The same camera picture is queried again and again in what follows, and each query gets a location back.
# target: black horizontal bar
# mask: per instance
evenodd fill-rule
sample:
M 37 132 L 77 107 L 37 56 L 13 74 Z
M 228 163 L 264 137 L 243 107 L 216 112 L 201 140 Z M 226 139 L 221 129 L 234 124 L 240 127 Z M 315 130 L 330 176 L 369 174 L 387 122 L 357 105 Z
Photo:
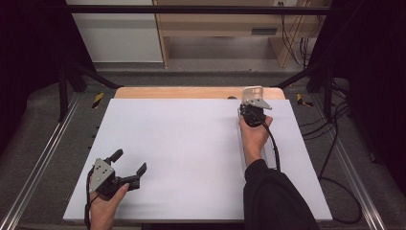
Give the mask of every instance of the black horizontal bar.
M 236 7 L 236 6 L 107 6 L 107 5 L 42 5 L 45 10 L 60 10 L 71 13 L 191 13 L 191 14 L 286 14 L 286 15 L 330 15 L 346 13 L 348 10 L 328 7 Z

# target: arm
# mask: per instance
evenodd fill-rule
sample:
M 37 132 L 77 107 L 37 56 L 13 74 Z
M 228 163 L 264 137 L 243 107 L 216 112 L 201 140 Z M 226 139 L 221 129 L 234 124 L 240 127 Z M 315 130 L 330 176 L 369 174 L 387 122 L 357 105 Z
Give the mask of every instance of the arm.
M 128 190 L 128 184 L 120 188 L 117 193 L 108 201 L 97 197 L 96 194 L 90 195 L 92 206 L 90 208 L 91 230 L 111 230 L 113 229 L 114 215 L 119 203 L 124 198 Z
M 270 126 L 272 118 L 267 117 Z M 270 170 L 260 159 L 268 133 L 263 126 L 249 127 L 241 118 L 242 144 L 248 168 L 245 171 L 245 229 L 306 229 L 319 226 L 305 200 L 284 173 Z

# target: hand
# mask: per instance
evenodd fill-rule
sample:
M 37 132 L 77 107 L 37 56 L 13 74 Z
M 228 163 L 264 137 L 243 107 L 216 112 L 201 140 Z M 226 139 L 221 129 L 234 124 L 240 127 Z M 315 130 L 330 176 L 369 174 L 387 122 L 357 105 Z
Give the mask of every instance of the hand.
M 128 191 L 128 184 L 123 185 L 114 196 L 105 201 L 97 197 L 96 193 L 90 194 L 90 200 L 93 200 L 90 207 L 91 229 L 92 230 L 111 230 L 113 229 L 114 215 L 120 201 Z
M 272 118 L 266 116 L 265 123 L 270 126 Z M 260 159 L 260 151 L 268 140 L 269 134 L 264 126 L 250 127 L 242 116 L 239 117 L 241 127 L 242 145 L 244 146 L 245 163 L 247 167 L 254 161 Z

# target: aluminum strip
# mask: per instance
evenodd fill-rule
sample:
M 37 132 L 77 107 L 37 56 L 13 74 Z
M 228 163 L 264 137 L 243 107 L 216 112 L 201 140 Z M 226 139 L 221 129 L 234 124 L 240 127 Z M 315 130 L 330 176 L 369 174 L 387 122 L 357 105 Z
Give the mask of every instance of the aluminum strip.
M 66 114 L 65 119 L 63 119 L 62 122 L 57 124 L 54 133 L 49 139 L 44 151 L 42 151 L 24 187 L 21 189 L 20 194 L 14 201 L 14 204 L 7 212 L 5 217 L 2 219 L 0 225 L 1 230 L 13 230 L 17 226 L 17 223 L 20 220 L 25 208 L 27 207 L 28 202 L 33 196 L 35 188 L 38 185 L 42 177 L 42 174 L 44 174 L 48 166 L 48 163 L 50 162 L 50 159 L 52 158 L 55 149 L 64 131 L 66 130 L 66 127 L 68 127 L 72 119 L 72 116 L 78 107 L 78 102 L 81 96 L 82 96 L 81 93 L 75 92 L 73 94 L 72 99 L 69 102 L 69 110 L 68 113 Z
M 311 98 L 319 111 L 322 115 L 325 122 L 327 121 L 324 118 L 324 112 L 322 109 L 321 104 L 322 99 L 320 95 L 311 94 Z M 335 128 L 332 128 L 329 132 L 330 141 L 332 143 L 334 136 L 335 136 Z M 375 208 L 375 205 L 372 202 L 370 194 L 368 190 L 365 188 L 364 183 L 362 182 L 361 177 L 359 176 L 357 170 L 353 166 L 349 156 L 347 155 L 346 149 L 343 146 L 340 138 L 337 137 L 337 141 L 335 144 L 335 149 L 337 150 L 337 157 L 340 162 L 341 167 L 343 168 L 344 173 L 346 174 L 347 180 L 354 192 L 355 196 L 358 198 L 359 202 L 361 203 L 361 207 L 364 213 L 364 218 L 367 221 L 368 225 L 372 230 L 384 230 L 386 229 L 385 224 L 382 221 L 381 216 L 379 215 L 378 211 Z

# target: table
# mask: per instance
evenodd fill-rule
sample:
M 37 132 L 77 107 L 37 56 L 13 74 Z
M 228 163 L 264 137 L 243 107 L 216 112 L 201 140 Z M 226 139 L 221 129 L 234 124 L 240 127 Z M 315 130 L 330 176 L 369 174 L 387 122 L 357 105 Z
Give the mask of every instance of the table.
M 245 161 L 237 133 L 240 101 L 222 100 L 240 94 L 241 87 L 119 89 L 104 115 L 64 219 L 82 222 L 87 172 L 97 157 L 123 149 L 122 159 L 112 165 L 118 176 L 135 173 L 144 162 L 148 170 L 141 189 L 125 196 L 116 219 L 242 222 Z M 331 220 L 289 101 L 280 89 L 265 88 L 264 94 L 274 108 L 266 114 L 274 117 L 271 131 L 282 171 L 297 186 L 314 217 Z

